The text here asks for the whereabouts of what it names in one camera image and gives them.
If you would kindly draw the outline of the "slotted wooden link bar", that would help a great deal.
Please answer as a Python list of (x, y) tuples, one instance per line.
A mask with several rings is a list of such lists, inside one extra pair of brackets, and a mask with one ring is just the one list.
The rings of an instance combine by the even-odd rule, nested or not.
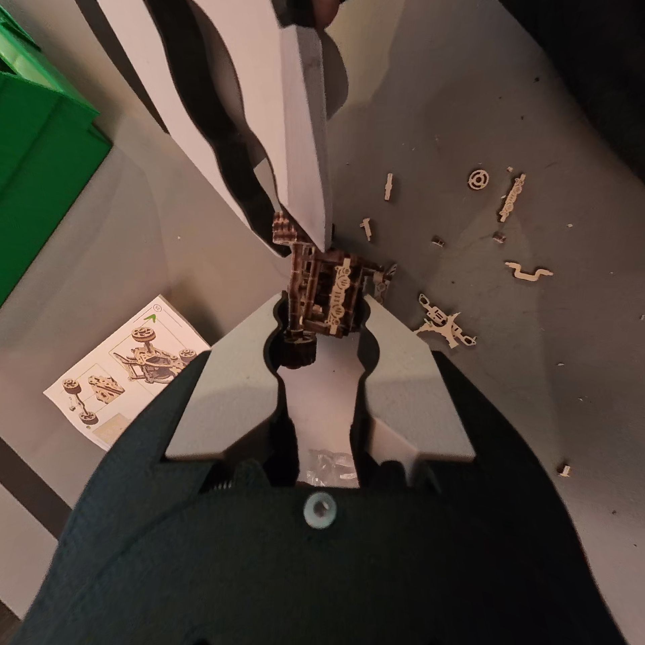
[[(418, 302), (423, 307), (424, 311), (426, 312), (425, 318), (431, 319), (433, 322), (435, 322), (438, 325), (441, 325), (446, 320), (448, 315), (445, 314), (437, 306), (432, 305), (430, 303), (429, 298), (427, 296), (425, 296), (423, 293), (419, 294)], [(456, 319), (455, 319), (455, 325), (457, 326), (457, 332), (461, 333), (460, 334), (461, 338), (460, 338), (459, 344), (463, 344), (464, 346), (467, 346), (467, 347), (472, 347), (472, 346), (477, 344), (477, 337), (472, 337), (472, 336), (464, 334), (464, 332), (461, 329), (461, 327), (459, 327), (459, 325), (456, 324)]]

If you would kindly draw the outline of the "wooden model buggy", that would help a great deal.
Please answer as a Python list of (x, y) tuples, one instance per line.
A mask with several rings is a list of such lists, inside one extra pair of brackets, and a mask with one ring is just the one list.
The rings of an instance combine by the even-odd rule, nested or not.
[(364, 296), (383, 304), (397, 264), (384, 267), (356, 254), (322, 252), (304, 243), (292, 244), (291, 251), (281, 364), (295, 370), (315, 362), (318, 336), (342, 339), (359, 331)]

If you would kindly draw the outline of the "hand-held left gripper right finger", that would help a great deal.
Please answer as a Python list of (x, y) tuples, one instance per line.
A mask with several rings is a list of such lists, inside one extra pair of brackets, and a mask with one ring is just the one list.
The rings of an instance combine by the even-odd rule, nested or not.
[(359, 486), (385, 463), (411, 484), (426, 462), (472, 463), (475, 450), (428, 345), (371, 295), (360, 308), (363, 368), (350, 427)]

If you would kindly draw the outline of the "assembly instruction booklet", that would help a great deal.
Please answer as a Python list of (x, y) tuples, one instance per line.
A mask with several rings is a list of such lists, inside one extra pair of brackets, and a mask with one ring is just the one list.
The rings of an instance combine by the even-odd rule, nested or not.
[(107, 452), (141, 411), (209, 349), (194, 327), (158, 295), (44, 395), (75, 429)]

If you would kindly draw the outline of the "green plastic bin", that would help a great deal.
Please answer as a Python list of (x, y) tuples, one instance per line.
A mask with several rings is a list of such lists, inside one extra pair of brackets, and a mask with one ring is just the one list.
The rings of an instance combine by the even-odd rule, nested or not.
[(2, 304), (112, 149), (98, 115), (2, 6)]

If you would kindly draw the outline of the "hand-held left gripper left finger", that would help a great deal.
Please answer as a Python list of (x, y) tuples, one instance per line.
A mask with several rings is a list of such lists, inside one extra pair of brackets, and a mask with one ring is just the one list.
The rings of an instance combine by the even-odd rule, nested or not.
[(213, 460), (228, 471), (247, 460), (274, 486), (297, 480), (297, 438), (278, 375), (288, 314), (274, 295), (214, 343), (165, 456)]

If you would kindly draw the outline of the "branch-shaped plywood scrap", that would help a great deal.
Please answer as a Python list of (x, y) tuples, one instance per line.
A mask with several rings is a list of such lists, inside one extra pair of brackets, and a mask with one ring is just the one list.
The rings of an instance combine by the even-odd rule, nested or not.
[(439, 334), (441, 337), (446, 340), (450, 349), (458, 347), (460, 342), (460, 332), (457, 332), (457, 326), (455, 325), (455, 319), (457, 314), (447, 316), (446, 320), (438, 325), (429, 318), (424, 319), (424, 323), (415, 330), (415, 334), (421, 334), (423, 332), (433, 332)]

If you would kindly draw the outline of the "clear plastic bag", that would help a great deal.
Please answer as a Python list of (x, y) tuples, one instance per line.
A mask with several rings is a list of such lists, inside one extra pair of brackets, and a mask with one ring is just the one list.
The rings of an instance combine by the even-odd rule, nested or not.
[(304, 481), (314, 487), (359, 488), (352, 456), (322, 449), (308, 451)]

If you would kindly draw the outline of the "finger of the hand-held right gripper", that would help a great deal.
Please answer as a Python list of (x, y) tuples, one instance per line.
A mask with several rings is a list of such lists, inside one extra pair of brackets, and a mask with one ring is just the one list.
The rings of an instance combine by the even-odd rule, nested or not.
[(248, 136), (224, 105), (193, 1), (98, 1), (173, 141), (274, 255), (275, 208), (255, 174)]
[(323, 47), (316, 28), (283, 26), (273, 1), (193, 1), (217, 91), (263, 153), (280, 211), (327, 250), (332, 191)]

